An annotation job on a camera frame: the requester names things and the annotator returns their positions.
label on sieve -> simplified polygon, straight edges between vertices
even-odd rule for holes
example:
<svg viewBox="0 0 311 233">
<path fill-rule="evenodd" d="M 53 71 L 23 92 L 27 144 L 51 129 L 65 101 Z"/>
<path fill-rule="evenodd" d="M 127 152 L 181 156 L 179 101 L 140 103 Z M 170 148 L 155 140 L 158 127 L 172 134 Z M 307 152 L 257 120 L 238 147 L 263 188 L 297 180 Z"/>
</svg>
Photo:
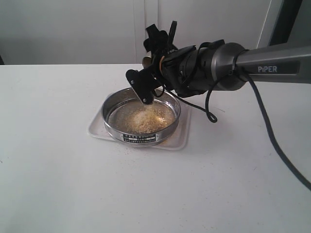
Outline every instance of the label on sieve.
<svg viewBox="0 0 311 233">
<path fill-rule="evenodd" d="M 149 143 L 157 141 L 157 134 L 144 135 L 144 136 L 133 136 L 128 134 L 123 134 L 123 141 L 130 143 Z"/>
</svg>

robotic arm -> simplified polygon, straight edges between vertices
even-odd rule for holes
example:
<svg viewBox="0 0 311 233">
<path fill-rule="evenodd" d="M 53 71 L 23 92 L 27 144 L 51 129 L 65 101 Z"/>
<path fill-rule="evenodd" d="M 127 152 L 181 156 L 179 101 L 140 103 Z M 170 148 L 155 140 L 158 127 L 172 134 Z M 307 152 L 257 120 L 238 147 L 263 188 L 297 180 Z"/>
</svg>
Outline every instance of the robotic arm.
<svg viewBox="0 0 311 233">
<path fill-rule="evenodd" d="M 177 49 L 173 45 L 176 26 L 173 21 L 169 34 L 155 25 L 148 27 L 144 47 L 151 52 L 151 62 L 141 71 L 126 73 L 144 104 L 153 102 L 154 89 L 160 86 L 175 90 L 181 98 L 203 94 L 215 83 L 215 90 L 238 90 L 247 81 L 245 74 L 258 82 L 311 83 L 311 41 L 246 50 L 218 40 Z"/>
</svg>

metal sieve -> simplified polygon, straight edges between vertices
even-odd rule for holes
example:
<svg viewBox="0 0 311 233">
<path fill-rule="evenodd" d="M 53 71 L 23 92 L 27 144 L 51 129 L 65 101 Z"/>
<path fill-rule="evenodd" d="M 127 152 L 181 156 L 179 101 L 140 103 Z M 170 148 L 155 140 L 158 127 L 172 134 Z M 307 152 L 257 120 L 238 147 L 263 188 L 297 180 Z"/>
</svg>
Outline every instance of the metal sieve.
<svg viewBox="0 0 311 233">
<path fill-rule="evenodd" d="M 178 100 L 167 92 L 155 97 L 153 104 L 144 105 L 132 88 L 112 94 L 102 106 L 108 133 L 134 147 L 154 146 L 172 135 L 178 125 L 180 111 Z"/>
</svg>

white table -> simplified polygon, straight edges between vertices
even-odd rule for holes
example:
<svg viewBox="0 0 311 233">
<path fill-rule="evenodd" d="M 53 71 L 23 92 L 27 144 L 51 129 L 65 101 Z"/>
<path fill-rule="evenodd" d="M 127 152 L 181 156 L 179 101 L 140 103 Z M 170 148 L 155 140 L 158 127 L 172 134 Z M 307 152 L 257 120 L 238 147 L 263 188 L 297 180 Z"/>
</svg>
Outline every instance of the white table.
<svg viewBox="0 0 311 233">
<path fill-rule="evenodd" d="M 130 68 L 141 65 L 0 67 L 1 233 L 311 232 L 311 193 L 275 153 L 248 84 L 212 94 L 216 124 L 193 110 L 180 151 L 87 135 Z M 258 88 L 311 179 L 311 85 Z"/>
</svg>

piper logo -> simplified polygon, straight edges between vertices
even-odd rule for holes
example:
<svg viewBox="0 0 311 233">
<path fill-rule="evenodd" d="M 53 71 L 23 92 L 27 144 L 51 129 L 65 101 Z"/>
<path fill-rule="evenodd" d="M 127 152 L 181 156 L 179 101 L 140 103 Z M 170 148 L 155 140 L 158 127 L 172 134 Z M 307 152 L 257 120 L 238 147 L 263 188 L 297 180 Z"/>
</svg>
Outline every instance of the piper logo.
<svg viewBox="0 0 311 233">
<path fill-rule="evenodd" d="M 258 67 L 258 73 L 277 73 L 277 66 Z"/>
</svg>

